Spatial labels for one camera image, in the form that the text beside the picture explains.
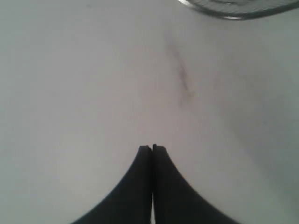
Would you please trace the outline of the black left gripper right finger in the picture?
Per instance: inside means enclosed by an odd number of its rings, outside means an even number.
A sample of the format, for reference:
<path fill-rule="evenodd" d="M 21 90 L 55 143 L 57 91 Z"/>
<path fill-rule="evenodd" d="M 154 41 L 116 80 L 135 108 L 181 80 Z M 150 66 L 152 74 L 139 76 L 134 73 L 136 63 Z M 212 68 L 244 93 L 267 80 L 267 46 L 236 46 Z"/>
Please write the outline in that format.
<path fill-rule="evenodd" d="M 153 200 L 157 224 L 236 223 L 202 198 L 158 145 L 153 145 Z"/>

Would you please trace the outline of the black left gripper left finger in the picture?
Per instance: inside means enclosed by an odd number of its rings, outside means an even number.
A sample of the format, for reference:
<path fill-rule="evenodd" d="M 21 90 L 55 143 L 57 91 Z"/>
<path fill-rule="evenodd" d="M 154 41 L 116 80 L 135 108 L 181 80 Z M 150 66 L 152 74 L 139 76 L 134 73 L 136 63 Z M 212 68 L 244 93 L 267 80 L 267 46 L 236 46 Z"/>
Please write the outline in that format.
<path fill-rule="evenodd" d="M 130 168 L 116 187 L 76 224 L 150 224 L 152 150 L 140 146 Z"/>

